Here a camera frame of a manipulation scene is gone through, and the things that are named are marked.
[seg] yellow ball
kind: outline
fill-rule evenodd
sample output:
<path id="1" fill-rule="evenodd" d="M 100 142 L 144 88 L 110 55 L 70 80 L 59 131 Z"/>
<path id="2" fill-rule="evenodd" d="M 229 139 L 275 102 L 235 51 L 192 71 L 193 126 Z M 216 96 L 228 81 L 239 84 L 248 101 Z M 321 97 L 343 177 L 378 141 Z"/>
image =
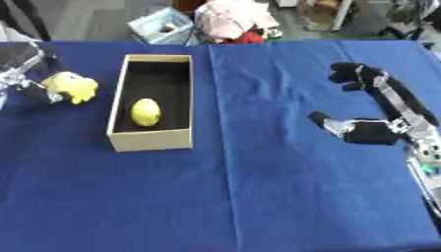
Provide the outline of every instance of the yellow ball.
<path id="1" fill-rule="evenodd" d="M 139 126 L 154 126 L 159 121 L 160 108 L 154 100 L 142 98 L 132 106 L 131 115 Z"/>

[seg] white cloth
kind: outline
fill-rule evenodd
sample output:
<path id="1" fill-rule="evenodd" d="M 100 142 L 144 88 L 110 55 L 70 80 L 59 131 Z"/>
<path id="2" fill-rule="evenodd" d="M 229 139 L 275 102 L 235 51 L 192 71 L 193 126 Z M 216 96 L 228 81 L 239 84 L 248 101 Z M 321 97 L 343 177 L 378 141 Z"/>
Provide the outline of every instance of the white cloth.
<path id="1" fill-rule="evenodd" d="M 39 41 L 23 35 L 16 31 L 15 29 L 7 27 L 3 22 L 0 21 L 0 41 L 1 42 L 29 42 L 29 41 Z"/>
<path id="2" fill-rule="evenodd" d="M 196 10 L 196 25 L 214 41 L 236 39 L 254 27 L 277 27 L 268 7 L 254 0 L 211 0 Z"/>

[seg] blue cloth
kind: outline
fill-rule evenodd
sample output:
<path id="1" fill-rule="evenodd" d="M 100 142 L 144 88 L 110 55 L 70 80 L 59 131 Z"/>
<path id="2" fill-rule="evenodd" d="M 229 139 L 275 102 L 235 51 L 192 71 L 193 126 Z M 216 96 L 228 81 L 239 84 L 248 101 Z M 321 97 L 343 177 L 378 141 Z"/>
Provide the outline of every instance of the blue cloth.
<path id="1" fill-rule="evenodd" d="M 307 118 L 384 117 L 329 66 L 381 67 L 441 114 L 441 65 L 408 41 L 202 47 L 54 43 L 94 101 L 0 113 L 0 251 L 311 251 L 439 241 L 403 145 L 351 145 Z M 124 54 L 191 54 L 194 149 L 115 153 L 105 126 Z"/>

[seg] blue basket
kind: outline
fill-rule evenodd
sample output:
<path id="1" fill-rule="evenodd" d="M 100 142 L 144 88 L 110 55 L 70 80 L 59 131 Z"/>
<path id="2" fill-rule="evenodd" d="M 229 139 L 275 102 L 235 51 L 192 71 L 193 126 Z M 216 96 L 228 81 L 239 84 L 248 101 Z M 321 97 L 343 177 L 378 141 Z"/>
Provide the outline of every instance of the blue basket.
<path id="1" fill-rule="evenodd" d="M 176 29 L 162 32 L 164 25 L 174 24 Z M 134 36 L 143 42 L 155 44 L 184 44 L 190 40 L 190 44 L 197 43 L 195 37 L 190 37 L 193 22 L 184 14 L 173 8 L 164 8 L 149 16 L 141 17 L 130 22 L 130 29 Z"/>

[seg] open box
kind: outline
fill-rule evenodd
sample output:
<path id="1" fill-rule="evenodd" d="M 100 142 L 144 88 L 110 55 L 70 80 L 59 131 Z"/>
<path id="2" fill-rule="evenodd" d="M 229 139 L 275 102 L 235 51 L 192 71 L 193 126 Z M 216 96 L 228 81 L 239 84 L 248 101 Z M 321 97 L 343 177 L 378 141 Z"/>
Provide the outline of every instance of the open box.
<path id="1" fill-rule="evenodd" d="M 192 143 L 193 76 L 189 55 L 126 55 L 107 125 L 117 152 L 189 149 Z M 130 117 L 132 105 L 152 98 L 159 122 L 140 127 Z"/>

